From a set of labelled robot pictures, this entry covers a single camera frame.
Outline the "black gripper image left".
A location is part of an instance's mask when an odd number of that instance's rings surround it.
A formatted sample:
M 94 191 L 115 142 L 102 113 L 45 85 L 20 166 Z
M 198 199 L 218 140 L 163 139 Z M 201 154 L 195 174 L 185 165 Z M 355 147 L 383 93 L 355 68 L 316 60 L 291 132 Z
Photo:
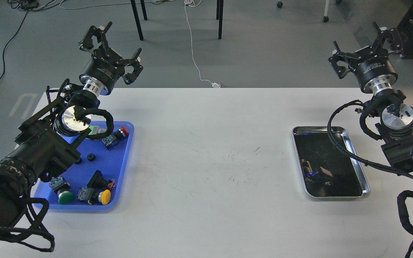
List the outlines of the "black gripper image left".
M 91 53 L 91 59 L 79 76 L 79 80 L 82 83 L 82 90 L 92 95 L 109 95 L 119 78 L 122 78 L 125 84 L 130 85 L 143 71 L 139 59 L 142 48 L 136 49 L 130 59 L 123 59 L 109 47 L 105 33 L 112 24 L 110 21 L 106 27 L 90 26 L 82 41 L 79 42 L 80 50 Z M 94 49 L 93 37 L 101 43 L 97 49 Z M 126 73 L 125 67 L 127 66 L 131 66 L 133 71 Z

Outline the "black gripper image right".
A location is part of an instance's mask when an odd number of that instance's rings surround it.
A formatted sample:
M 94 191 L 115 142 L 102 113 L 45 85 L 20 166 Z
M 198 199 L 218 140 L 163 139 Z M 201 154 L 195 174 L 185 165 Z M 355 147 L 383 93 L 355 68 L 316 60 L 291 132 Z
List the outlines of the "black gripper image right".
M 397 28 L 388 30 L 372 23 L 378 35 L 371 47 L 364 47 L 355 53 L 340 51 L 337 41 L 333 41 L 335 50 L 328 62 L 333 67 L 338 78 L 343 79 L 349 72 L 353 72 L 360 90 L 366 94 L 377 94 L 392 88 L 397 80 L 397 73 L 388 59 L 389 54 L 401 54 L 403 42 Z M 383 49 L 384 43 L 389 44 L 389 51 Z M 350 65 L 350 68 L 339 66 L 338 62 Z

